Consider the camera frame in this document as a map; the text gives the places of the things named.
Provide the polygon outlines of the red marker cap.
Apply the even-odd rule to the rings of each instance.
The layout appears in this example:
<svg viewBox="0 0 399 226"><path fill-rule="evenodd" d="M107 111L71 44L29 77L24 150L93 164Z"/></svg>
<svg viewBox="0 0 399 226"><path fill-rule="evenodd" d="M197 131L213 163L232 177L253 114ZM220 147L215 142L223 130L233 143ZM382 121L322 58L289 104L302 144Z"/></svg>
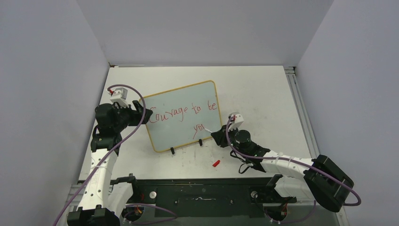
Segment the red marker cap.
<svg viewBox="0 0 399 226"><path fill-rule="evenodd" d="M220 164L220 160L217 160L217 161L215 161L215 162L212 164L212 166L213 166L213 167L217 167L219 164Z"/></svg>

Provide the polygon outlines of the yellow framed whiteboard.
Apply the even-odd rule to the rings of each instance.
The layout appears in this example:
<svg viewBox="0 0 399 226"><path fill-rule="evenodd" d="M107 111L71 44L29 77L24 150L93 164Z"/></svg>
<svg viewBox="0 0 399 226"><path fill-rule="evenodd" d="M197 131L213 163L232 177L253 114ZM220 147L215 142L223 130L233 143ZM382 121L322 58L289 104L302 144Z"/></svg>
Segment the yellow framed whiteboard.
<svg viewBox="0 0 399 226"><path fill-rule="evenodd" d="M158 153L209 139L203 127L218 131L223 124L212 80L148 95L139 102L153 110L146 128Z"/></svg>

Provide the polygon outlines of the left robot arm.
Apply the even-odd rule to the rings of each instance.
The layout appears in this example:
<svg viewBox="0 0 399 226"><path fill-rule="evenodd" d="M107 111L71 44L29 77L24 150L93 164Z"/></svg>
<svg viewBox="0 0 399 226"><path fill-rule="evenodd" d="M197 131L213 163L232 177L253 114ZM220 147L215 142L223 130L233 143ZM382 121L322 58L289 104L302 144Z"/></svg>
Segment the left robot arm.
<svg viewBox="0 0 399 226"><path fill-rule="evenodd" d="M133 176L122 178L122 185L109 192L119 148L127 140L121 132L128 126L138 129L153 113L137 100L133 106L135 109L114 102L95 108L97 125L90 143L90 173L81 188L83 196L77 209L68 214L69 226L118 226L126 203L140 198L140 189L132 185Z"/></svg>

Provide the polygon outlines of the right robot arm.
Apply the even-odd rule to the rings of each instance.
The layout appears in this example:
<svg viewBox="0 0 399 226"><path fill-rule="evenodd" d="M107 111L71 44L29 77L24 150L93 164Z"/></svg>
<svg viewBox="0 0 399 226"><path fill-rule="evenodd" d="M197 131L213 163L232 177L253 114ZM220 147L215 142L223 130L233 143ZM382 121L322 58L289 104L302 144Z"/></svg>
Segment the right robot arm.
<svg viewBox="0 0 399 226"><path fill-rule="evenodd" d="M231 156L247 168L278 175L266 188L269 200L277 202L286 197L315 200L331 212L348 206L346 199L353 192L354 182L327 156L299 158L277 153L253 142L248 131L226 131L225 126L212 132L211 137L219 147L232 148Z"/></svg>

